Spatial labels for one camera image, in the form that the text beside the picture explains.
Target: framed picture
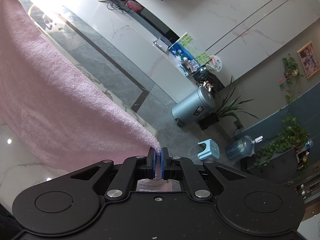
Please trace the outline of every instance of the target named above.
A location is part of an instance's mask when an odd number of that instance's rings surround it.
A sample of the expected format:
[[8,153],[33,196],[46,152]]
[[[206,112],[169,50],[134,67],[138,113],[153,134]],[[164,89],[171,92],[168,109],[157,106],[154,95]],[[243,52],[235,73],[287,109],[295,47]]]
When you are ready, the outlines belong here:
[[313,48],[312,41],[305,45],[302,49],[297,51],[301,60],[304,72],[307,78],[310,78],[313,74],[320,69],[319,62]]

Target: blue metal trash can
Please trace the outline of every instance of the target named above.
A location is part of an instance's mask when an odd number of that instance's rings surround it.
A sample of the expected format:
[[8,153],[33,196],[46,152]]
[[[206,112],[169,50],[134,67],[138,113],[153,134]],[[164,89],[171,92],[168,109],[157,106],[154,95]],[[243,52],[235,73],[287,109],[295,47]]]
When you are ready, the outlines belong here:
[[212,94],[205,88],[199,87],[192,94],[172,108],[172,116],[178,126],[201,119],[215,106]]

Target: metal rivet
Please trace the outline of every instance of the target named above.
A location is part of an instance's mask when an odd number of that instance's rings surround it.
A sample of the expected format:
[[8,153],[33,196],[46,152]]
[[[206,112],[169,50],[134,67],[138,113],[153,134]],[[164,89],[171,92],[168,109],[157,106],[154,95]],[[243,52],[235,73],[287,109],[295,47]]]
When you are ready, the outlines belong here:
[[122,196],[122,191],[119,189],[112,189],[107,192],[109,197],[120,197]]
[[197,197],[209,197],[210,194],[211,194],[210,191],[207,191],[205,189],[200,189],[195,192],[195,195]]

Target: towel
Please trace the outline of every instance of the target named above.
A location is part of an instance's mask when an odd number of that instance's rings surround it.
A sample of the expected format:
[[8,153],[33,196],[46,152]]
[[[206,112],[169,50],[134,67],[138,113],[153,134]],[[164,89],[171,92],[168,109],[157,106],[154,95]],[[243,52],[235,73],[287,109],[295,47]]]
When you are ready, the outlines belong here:
[[54,169],[115,164],[160,144],[104,95],[34,25],[18,0],[0,0],[0,116]]

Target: trash can label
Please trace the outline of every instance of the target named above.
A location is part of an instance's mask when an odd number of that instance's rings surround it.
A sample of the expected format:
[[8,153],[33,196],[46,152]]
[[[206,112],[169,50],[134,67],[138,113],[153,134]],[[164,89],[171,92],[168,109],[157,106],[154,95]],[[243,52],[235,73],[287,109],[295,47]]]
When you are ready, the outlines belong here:
[[198,116],[203,110],[202,106],[198,106],[197,110],[193,113],[193,115]]

